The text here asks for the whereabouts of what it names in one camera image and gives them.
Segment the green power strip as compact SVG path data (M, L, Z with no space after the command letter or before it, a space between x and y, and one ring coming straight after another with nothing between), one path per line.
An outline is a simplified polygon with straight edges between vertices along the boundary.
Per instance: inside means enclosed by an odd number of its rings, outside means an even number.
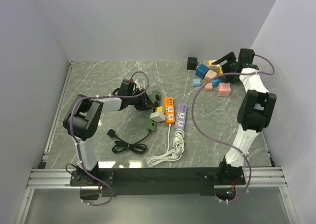
M150 118L150 115L156 111L157 107L160 106L161 93L158 90L154 90L149 98L155 106L153 109L148 110L145 129L150 132L155 132L157 129L157 123Z

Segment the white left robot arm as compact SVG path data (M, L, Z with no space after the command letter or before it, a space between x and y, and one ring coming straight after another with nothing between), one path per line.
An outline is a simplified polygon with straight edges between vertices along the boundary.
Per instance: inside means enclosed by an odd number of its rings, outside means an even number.
M81 179L91 186L97 183L98 161L92 136L97 131L101 114L121 111L133 106L138 111L154 112L159 106L160 95L148 95L133 79L124 79L119 88L108 96L88 97L78 94L63 121L63 127L72 137L77 151L77 167L84 170Z

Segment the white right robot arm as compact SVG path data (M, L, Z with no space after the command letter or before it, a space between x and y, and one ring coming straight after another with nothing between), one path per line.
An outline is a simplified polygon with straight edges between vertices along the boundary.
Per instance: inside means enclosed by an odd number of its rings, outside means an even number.
M239 56L233 52L215 61L222 64L224 83L241 82L245 97L237 113L238 131L233 146L219 164L217 180L222 184L244 184L245 157L261 131L270 124L277 96L264 86L262 72L253 64L254 50L242 48Z

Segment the white plug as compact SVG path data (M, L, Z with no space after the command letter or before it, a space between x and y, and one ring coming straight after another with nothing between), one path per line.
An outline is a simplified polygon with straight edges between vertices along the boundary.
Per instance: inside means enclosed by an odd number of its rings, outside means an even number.
M165 114L162 112L153 112L150 114L150 119L156 123L165 122Z

